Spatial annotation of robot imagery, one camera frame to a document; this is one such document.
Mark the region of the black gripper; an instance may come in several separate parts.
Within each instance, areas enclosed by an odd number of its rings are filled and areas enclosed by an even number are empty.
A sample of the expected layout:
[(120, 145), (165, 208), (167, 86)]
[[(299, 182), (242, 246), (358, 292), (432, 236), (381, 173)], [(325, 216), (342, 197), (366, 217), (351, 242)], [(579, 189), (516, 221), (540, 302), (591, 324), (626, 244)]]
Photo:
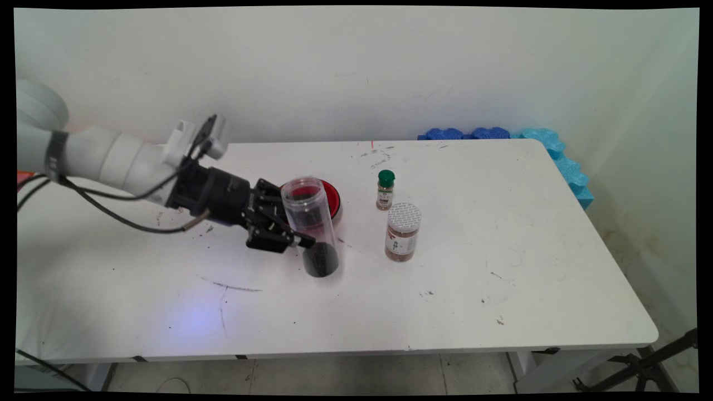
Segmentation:
[[(194, 217), (207, 213), (212, 222), (246, 228), (246, 246), (254, 250), (283, 253), (287, 248), (311, 249), (316, 244), (313, 236), (281, 220), (287, 219), (282, 188), (262, 178), (251, 185), (232, 173), (194, 162), (178, 173), (167, 206), (186, 209)], [(263, 216), (260, 207), (275, 216)]]

